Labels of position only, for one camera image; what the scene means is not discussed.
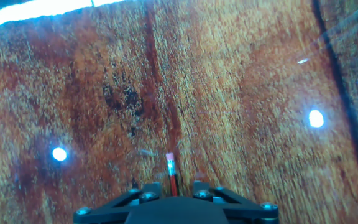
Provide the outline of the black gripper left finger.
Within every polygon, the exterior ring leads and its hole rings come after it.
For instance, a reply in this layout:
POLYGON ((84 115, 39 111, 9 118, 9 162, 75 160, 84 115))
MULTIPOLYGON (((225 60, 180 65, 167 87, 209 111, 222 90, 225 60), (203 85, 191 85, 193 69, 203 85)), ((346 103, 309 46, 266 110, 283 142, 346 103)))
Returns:
POLYGON ((76 224, 124 223, 129 212, 143 203, 161 198, 162 186, 160 182, 146 184, 142 189, 130 189, 107 204, 92 209, 79 208, 73 214, 76 224))

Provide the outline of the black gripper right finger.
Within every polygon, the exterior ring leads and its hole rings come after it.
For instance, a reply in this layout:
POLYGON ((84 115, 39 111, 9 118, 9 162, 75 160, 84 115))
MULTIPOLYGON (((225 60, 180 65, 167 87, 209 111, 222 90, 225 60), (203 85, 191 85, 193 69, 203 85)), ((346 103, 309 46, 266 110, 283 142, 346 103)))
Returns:
POLYGON ((220 208, 229 223, 279 224, 279 209, 274 203, 255 203, 225 187, 211 187, 198 180, 193 182, 192 194, 220 208))

